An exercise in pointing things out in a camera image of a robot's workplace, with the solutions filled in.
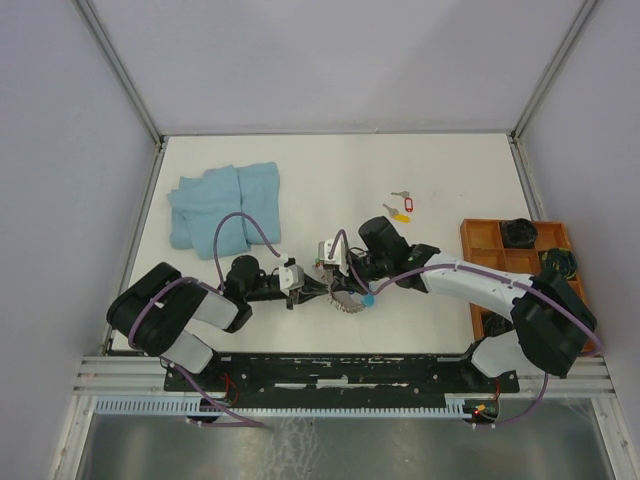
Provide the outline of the metal key organizer blue handle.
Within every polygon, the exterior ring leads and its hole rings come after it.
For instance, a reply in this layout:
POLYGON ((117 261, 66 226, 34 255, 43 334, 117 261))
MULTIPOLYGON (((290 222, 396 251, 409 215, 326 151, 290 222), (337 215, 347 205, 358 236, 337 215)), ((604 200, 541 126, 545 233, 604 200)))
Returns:
POLYGON ((317 259, 314 269, 320 280, 327 286, 329 303, 342 313, 357 314, 374 307, 375 298, 371 294, 361 294, 349 283, 336 265, 317 259))

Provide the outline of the loose key red tag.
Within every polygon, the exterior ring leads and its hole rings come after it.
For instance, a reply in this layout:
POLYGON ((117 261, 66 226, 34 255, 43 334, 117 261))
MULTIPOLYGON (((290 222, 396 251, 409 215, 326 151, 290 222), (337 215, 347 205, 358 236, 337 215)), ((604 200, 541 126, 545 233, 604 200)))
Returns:
POLYGON ((399 196, 403 199, 404 210, 407 213, 412 213, 414 211, 414 202, 408 191, 403 190, 403 191, 392 192, 392 195, 399 196))

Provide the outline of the key yellow tag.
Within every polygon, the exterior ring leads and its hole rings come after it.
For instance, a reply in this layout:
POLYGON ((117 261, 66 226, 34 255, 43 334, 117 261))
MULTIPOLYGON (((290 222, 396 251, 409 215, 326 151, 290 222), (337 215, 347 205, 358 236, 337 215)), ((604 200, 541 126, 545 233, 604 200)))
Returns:
POLYGON ((411 222, 411 219, 408 215, 405 215, 403 213, 401 213, 399 210, 397 210, 396 208, 393 208, 385 203, 382 204, 382 206, 386 209, 389 217, 397 222, 403 223, 403 224, 408 224, 411 222))

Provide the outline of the light blue folded cloth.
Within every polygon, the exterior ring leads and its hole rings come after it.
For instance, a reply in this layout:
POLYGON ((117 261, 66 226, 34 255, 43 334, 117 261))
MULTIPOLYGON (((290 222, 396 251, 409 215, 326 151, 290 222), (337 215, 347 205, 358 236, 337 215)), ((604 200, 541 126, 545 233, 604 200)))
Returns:
POLYGON ((281 242, 279 170, 275 163, 209 169, 181 177, 167 194, 169 242, 201 260, 235 256, 252 245, 281 242))

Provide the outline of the orange compartment tray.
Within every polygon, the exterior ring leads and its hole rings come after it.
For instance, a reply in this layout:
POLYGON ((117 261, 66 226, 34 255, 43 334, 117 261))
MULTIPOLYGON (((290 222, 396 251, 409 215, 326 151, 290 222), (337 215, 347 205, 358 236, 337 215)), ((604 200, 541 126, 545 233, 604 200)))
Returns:
POLYGON ((476 326, 471 362, 495 377, 522 365, 563 376, 576 359, 598 352, 597 321, 577 283, 544 270, 535 240, 530 250, 507 247, 498 220, 466 219, 460 227, 463 259, 429 275, 438 292, 455 295, 506 320, 505 333, 476 326))

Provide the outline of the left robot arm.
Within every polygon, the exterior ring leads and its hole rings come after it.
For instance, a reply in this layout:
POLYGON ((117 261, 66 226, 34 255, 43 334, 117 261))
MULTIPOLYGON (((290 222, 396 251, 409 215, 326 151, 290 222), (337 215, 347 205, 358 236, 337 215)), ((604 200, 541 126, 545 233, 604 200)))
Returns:
POLYGON ((113 301, 106 320, 131 348, 182 367, 198 389, 209 390, 221 378, 220 356, 186 330, 190 321, 235 333, 252 316, 253 302, 282 300, 291 310, 328 293, 293 260, 268 274, 255 257, 242 255, 218 289, 161 262, 113 301))

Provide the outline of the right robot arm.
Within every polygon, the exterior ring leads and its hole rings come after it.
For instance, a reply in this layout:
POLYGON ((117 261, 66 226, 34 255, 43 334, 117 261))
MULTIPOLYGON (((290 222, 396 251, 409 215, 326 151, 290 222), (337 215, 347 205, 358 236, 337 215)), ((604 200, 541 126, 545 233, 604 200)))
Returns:
POLYGON ((458 368, 467 389, 481 391, 508 371, 527 366, 565 377, 577 358, 597 355, 597 320, 568 281, 554 270, 537 275, 480 266, 427 244, 410 244, 385 217, 358 231, 365 249, 349 245, 344 230, 318 245, 334 291, 377 296, 396 285, 454 297, 506 319, 511 328, 473 343, 458 368))

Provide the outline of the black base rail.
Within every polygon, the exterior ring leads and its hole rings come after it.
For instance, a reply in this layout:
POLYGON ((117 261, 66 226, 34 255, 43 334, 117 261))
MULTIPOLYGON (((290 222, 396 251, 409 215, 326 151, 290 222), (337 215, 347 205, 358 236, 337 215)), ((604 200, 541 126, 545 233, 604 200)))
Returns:
POLYGON ((337 354, 337 353, 224 353, 199 373, 183 373, 167 366, 164 389, 193 391, 196 385, 208 392, 237 392, 241 401, 252 394, 277 388, 331 388, 347 386, 417 389, 420 394, 494 394, 520 391, 517 374, 509 370, 488 377, 471 365, 466 356, 447 354, 337 354))

